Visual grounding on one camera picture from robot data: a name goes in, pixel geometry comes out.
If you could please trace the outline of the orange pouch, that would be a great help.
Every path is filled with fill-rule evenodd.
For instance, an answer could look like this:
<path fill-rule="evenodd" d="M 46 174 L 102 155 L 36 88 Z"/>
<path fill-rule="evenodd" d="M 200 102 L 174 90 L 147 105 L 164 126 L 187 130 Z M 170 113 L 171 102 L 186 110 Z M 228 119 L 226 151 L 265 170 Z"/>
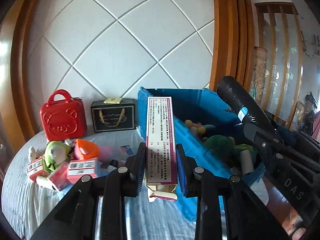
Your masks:
<path fill-rule="evenodd" d="M 84 139 L 76 139 L 74 142 L 74 155 L 76 159 L 86 160 L 99 157 L 99 147 Z"/>

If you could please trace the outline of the wooden slat screen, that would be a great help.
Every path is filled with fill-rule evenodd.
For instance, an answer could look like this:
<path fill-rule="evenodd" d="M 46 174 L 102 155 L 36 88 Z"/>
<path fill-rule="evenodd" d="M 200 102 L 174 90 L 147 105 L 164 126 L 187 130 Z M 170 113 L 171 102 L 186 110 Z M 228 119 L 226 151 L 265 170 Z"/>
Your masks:
<path fill-rule="evenodd" d="M 290 127 L 303 74 L 299 14 L 291 2 L 255 3 L 258 44 L 267 50 L 260 107 L 274 121 Z"/>

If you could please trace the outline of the black roll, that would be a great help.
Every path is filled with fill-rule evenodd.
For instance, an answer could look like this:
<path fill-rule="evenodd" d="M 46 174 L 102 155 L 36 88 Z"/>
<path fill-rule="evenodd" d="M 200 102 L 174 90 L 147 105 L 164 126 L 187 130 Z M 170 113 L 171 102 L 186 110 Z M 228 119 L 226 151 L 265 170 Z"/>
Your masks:
<path fill-rule="evenodd" d="M 266 131 L 274 131 L 267 115 L 234 77 L 224 76 L 216 92 L 219 98 L 231 107 L 242 123 L 251 122 Z"/>

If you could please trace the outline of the white paper roll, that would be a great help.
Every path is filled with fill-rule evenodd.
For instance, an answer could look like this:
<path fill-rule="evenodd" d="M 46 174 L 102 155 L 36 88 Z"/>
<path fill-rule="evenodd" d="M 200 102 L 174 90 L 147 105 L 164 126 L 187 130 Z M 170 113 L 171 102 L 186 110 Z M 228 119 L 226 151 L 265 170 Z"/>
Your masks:
<path fill-rule="evenodd" d="M 56 185 L 56 180 L 54 179 L 48 179 L 47 177 L 43 176 L 37 176 L 36 183 L 44 188 L 54 190 L 54 191 L 60 191 Z"/>

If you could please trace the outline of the black gift box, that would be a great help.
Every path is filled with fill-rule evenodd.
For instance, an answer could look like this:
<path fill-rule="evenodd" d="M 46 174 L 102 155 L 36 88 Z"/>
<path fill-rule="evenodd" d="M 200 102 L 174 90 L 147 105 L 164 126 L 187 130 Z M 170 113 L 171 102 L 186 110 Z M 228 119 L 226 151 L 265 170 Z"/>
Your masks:
<path fill-rule="evenodd" d="M 121 99 L 120 103 L 93 101 L 91 116 L 95 133 L 126 131 L 136 128 L 135 100 Z"/>

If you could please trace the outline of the green white plush toy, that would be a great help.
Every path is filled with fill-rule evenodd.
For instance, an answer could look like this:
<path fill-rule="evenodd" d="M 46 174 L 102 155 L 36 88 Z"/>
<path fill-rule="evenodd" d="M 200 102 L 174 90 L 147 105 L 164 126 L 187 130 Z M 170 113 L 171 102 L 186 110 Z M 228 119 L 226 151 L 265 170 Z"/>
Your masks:
<path fill-rule="evenodd" d="M 69 159 L 71 147 L 60 141 L 48 143 L 44 152 L 44 163 L 50 172 L 54 172 L 64 161 Z"/>

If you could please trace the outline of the white square box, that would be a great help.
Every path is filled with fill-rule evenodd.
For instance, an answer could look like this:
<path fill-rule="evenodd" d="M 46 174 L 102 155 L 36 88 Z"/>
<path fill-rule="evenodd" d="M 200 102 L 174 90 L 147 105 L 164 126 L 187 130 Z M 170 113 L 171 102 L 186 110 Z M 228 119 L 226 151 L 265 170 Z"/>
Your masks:
<path fill-rule="evenodd" d="M 249 150 L 243 150 L 240 153 L 241 171 L 243 175 L 247 175 L 254 171 L 254 165 Z"/>

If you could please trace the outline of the pink tissue pack two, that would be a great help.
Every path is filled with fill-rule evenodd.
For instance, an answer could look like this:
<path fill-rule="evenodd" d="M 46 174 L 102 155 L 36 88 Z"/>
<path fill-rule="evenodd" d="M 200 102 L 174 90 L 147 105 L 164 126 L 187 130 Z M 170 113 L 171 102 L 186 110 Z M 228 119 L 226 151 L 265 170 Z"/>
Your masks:
<path fill-rule="evenodd" d="M 98 158 L 70 161 L 66 175 L 68 181 L 75 184 L 84 175 L 89 175 L 92 178 L 99 177 Z"/>

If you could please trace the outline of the pink tissue pack three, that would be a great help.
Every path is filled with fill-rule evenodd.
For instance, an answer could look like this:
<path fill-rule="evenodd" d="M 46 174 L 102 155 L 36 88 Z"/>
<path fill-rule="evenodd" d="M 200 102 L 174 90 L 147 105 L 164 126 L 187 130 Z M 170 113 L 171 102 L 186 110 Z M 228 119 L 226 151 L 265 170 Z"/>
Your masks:
<path fill-rule="evenodd" d="M 56 170 L 47 177 L 50 189 L 60 192 L 69 184 L 69 180 L 67 179 L 68 165 L 69 163 L 65 161 L 62 162 Z"/>

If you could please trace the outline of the red bear suitcase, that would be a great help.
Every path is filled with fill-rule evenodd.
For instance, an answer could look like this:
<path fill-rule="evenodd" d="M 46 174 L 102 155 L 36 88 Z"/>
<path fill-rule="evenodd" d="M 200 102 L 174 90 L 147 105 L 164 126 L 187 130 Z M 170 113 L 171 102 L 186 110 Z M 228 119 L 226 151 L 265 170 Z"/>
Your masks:
<path fill-rule="evenodd" d="M 76 139 L 87 132 L 83 101 L 64 89 L 56 90 L 40 108 L 40 118 L 49 141 Z"/>

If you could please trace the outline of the blue plastic crate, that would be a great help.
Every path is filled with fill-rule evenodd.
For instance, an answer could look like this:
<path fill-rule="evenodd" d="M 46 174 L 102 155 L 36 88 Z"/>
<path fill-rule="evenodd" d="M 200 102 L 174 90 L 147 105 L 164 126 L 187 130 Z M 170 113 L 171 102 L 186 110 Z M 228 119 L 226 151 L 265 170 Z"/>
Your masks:
<path fill-rule="evenodd" d="M 254 171 L 243 175 L 244 181 L 255 187 L 265 173 L 258 149 L 245 138 L 243 126 L 238 116 L 224 103 L 215 92 L 207 89 L 172 89 L 172 88 L 144 88 L 138 92 L 138 120 L 139 129 L 146 140 L 146 123 L 149 97 L 171 97 L 174 119 L 175 144 L 182 144 L 185 154 L 216 176 L 230 177 L 241 171 L 240 158 L 223 161 L 216 158 L 211 150 L 203 143 L 213 135 L 233 137 L 235 144 L 248 144 L 257 150 Z M 180 189 L 179 181 L 176 187 L 175 201 L 182 216 L 190 222 L 196 220 L 195 198 L 185 198 Z"/>

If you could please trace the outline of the blue striped table cloth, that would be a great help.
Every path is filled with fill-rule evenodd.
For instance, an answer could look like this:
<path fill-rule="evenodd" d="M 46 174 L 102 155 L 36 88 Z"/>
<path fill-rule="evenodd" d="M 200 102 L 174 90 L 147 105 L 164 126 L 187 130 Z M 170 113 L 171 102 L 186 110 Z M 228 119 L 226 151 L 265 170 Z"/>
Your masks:
<path fill-rule="evenodd" d="M 196 198 L 150 202 L 146 188 L 146 146 L 136 130 L 86 137 L 109 147 L 112 160 L 124 161 L 112 172 L 81 172 L 72 187 L 42 187 L 28 175 L 29 150 L 49 146 L 43 132 L 15 155 L 4 177 L 2 211 L 25 239 L 195 239 L 196 216 L 186 219 L 183 204 Z"/>

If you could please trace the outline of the green frog plush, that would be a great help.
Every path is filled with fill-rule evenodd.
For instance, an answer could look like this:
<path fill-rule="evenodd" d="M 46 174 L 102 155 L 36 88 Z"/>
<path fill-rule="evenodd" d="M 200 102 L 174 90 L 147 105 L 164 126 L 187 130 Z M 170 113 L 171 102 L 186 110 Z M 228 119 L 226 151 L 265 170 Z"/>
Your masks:
<path fill-rule="evenodd" d="M 213 135 L 208 138 L 204 143 L 204 147 L 211 150 L 212 154 L 223 161 L 230 160 L 231 158 L 240 158 L 240 153 L 248 150 L 252 161 L 255 163 L 257 158 L 257 150 L 248 144 L 235 144 L 233 137 L 225 137 L 223 135 Z"/>

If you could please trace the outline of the purple white medicine box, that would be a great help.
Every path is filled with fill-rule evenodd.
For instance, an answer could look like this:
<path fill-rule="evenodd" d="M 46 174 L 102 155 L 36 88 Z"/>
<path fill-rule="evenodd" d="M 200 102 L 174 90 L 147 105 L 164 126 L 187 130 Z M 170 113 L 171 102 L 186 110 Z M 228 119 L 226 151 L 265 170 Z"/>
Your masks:
<path fill-rule="evenodd" d="M 148 199 L 177 200 L 177 157 L 171 97 L 149 97 L 145 185 Z"/>

